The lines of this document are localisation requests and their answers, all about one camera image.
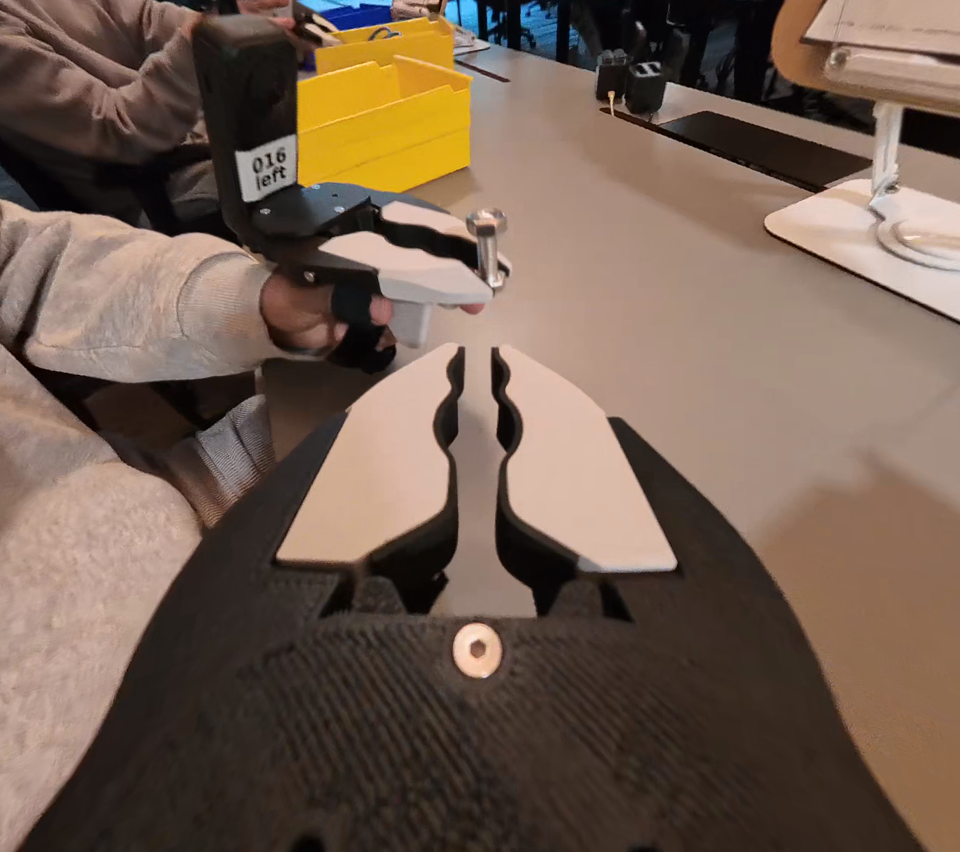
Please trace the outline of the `beige desk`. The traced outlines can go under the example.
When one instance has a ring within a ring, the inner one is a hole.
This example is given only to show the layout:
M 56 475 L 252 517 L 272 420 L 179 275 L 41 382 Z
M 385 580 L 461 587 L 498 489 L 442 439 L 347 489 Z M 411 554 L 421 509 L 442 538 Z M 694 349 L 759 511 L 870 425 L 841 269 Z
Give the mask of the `beige desk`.
M 466 57 L 471 166 L 415 191 L 509 219 L 516 269 L 465 348 L 460 544 L 440 615 L 526 616 L 499 565 L 490 350 L 623 418 L 779 583 L 864 758 L 929 850 L 958 850 L 958 325 L 771 237 L 798 188 L 602 114 L 592 74 Z

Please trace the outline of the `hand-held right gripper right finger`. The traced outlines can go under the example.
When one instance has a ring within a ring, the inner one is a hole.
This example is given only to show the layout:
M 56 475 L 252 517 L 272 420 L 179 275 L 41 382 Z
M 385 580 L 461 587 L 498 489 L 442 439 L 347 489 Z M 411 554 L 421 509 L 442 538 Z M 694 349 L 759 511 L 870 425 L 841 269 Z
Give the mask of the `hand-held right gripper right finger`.
M 603 409 L 512 346 L 490 353 L 501 565 L 535 603 L 577 578 L 675 572 L 679 561 Z

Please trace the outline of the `silver hex bolt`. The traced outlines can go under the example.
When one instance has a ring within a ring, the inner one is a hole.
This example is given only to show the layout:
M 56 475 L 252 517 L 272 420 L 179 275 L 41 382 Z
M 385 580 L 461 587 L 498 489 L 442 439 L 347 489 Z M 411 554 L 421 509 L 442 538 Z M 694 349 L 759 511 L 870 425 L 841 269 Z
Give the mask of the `silver hex bolt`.
M 476 244 L 477 273 L 502 268 L 498 254 L 499 236 L 507 231 L 507 217 L 496 208 L 475 210 L 465 219 L 465 226 Z

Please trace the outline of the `blue plastic bin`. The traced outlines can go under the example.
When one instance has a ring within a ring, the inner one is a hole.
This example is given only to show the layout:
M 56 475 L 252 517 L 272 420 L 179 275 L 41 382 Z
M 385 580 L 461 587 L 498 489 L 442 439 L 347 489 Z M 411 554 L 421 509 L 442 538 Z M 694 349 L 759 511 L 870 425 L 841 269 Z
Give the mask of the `blue plastic bin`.
M 332 31 L 388 25 L 390 5 L 348 0 L 294 0 L 294 18 Z

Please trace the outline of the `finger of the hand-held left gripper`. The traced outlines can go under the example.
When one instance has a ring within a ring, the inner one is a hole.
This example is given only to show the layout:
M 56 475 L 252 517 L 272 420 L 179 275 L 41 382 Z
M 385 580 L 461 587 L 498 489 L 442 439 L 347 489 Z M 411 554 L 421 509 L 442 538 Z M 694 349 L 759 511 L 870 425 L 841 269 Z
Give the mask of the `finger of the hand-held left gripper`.
M 500 247 L 501 267 L 512 274 L 513 267 Z M 426 252 L 436 258 L 460 262 L 477 273 L 476 244 L 468 232 L 466 221 L 443 210 L 415 206 L 394 200 L 380 208 L 377 216 L 377 234 L 391 245 Z
M 403 248 L 374 233 L 341 235 L 318 245 L 317 277 L 396 303 L 473 306 L 494 298 L 486 282 L 459 260 Z

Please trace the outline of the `person's left forearm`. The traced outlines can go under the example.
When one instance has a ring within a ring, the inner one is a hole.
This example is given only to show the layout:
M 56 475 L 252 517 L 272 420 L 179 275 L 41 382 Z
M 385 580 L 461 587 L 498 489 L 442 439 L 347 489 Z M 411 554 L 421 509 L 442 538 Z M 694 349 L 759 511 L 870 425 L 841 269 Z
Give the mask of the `person's left forearm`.
M 1 258 L 2 378 L 198 379 L 284 355 L 260 310 L 269 270 L 222 239 L 4 201 Z

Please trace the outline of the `person's left hand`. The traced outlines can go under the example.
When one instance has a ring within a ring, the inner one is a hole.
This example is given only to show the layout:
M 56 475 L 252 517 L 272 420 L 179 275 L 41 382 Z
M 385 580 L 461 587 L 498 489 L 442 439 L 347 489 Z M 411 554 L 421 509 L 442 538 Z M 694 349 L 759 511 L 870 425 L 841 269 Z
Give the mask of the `person's left hand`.
M 352 330 L 370 331 L 378 352 L 397 343 L 389 329 L 394 303 L 355 284 L 298 285 L 274 270 L 262 287 L 260 312 L 271 339 L 289 352 L 331 354 Z

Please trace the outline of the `yellow plastic bin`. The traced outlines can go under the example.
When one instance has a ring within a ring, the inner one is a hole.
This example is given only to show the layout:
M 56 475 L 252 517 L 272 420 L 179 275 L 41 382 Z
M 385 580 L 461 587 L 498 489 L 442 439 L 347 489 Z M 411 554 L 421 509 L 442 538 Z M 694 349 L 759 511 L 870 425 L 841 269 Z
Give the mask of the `yellow plastic bin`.
M 300 80 L 298 182 L 401 193 L 468 169 L 473 81 L 403 56 Z
M 443 68 L 453 66 L 455 28 L 445 18 L 415 18 L 340 31 L 338 44 L 314 52 L 317 75 L 375 63 L 390 66 L 398 56 Z

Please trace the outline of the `white document stand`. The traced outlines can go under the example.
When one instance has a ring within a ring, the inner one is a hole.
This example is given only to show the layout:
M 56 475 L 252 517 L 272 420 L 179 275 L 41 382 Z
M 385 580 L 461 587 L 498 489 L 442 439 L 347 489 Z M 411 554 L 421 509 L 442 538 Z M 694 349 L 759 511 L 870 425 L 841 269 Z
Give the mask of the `white document stand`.
M 908 96 L 924 111 L 958 113 L 958 61 L 836 45 L 822 76 L 873 101 L 870 177 L 772 212 L 767 233 L 958 322 L 958 201 L 906 186 L 899 165 Z

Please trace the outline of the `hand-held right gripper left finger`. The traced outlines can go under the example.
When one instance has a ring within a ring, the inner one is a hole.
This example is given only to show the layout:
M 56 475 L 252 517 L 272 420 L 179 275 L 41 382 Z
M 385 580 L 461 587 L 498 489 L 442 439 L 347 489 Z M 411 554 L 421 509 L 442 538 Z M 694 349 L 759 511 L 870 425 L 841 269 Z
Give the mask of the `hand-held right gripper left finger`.
M 444 344 L 355 401 L 275 554 L 283 567 L 399 584 L 442 573 L 458 544 L 456 467 L 465 349 Z

